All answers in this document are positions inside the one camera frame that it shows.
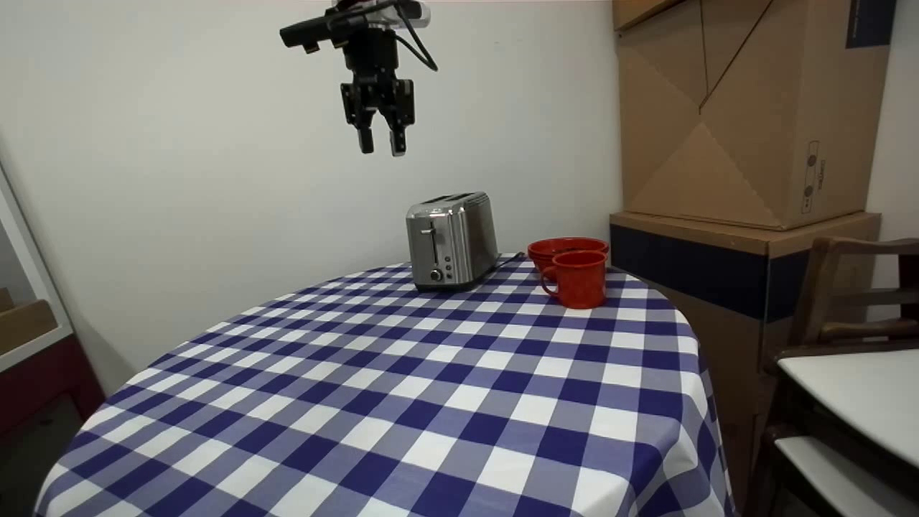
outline red cup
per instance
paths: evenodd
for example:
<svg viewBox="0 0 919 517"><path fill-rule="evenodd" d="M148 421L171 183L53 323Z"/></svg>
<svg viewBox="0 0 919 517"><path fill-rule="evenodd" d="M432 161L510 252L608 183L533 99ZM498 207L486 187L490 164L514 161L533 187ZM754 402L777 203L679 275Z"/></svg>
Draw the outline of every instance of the red cup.
<svg viewBox="0 0 919 517"><path fill-rule="evenodd" d="M606 302L606 252L557 252L540 275L543 289L566 306L599 306Z"/></svg>
<svg viewBox="0 0 919 517"><path fill-rule="evenodd" d="M543 237L543 242L533 242L529 244L524 255L536 265L536 272L544 275L543 269L550 267L550 257L557 252L575 252L575 249L595 249L595 252L606 252L606 242L596 242L596 237L580 237L580 236L572 236L572 237Z"/></svg>

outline floor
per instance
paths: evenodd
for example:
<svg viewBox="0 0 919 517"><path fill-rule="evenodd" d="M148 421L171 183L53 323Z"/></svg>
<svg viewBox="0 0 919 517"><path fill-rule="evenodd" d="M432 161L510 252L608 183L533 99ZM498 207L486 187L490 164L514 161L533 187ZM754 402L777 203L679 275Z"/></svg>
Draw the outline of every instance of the floor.
<svg viewBox="0 0 919 517"><path fill-rule="evenodd" d="M39 481L76 434L79 415L61 400L0 443L0 513L30 517Z"/></svg>

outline cabinet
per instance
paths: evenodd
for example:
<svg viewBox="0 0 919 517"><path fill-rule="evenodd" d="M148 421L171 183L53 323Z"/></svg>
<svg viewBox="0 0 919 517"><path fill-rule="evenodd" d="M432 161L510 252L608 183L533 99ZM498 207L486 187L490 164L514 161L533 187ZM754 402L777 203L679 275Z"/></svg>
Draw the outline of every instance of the cabinet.
<svg viewBox="0 0 919 517"><path fill-rule="evenodd" d="M99 402L102 390L0 170L0 513L30 513L45 470Z"/></svg>

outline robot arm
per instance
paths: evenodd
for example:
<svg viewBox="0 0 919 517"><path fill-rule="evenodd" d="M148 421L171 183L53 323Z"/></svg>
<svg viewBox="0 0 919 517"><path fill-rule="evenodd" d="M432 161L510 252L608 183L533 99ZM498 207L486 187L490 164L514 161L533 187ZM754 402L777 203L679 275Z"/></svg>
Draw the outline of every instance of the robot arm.
<svg viewBox="0 0 919 517"><path fill-rule="evenodd" d="M329 41L345 52L345 66L353 72L342 84L345 121L356 127L361 151L372 151L371 121L378 112L391 127L392 155L404 151L404 127L414 124L414 84L399 79L397 43L408 46L428 68L432 56L417 36L414 25L425 25L425 8L417 0L338 0L322 18L280 28L285 46L303 46L306 53L318 52L318 41ZM408 28L414 48L392 28Z"/></svg>

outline table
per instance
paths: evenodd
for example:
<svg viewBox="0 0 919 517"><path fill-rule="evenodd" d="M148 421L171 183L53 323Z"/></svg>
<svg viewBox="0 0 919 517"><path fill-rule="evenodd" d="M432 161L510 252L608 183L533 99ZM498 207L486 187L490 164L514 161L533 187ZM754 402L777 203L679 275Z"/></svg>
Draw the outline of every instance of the table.
<svg viewBox="0 0 919 517"><path fill-rule="evenodd" d="M626 272L562 309L509 255L306 286L160 355L52 469L36 513L734 513L685 318Z"/></svg>

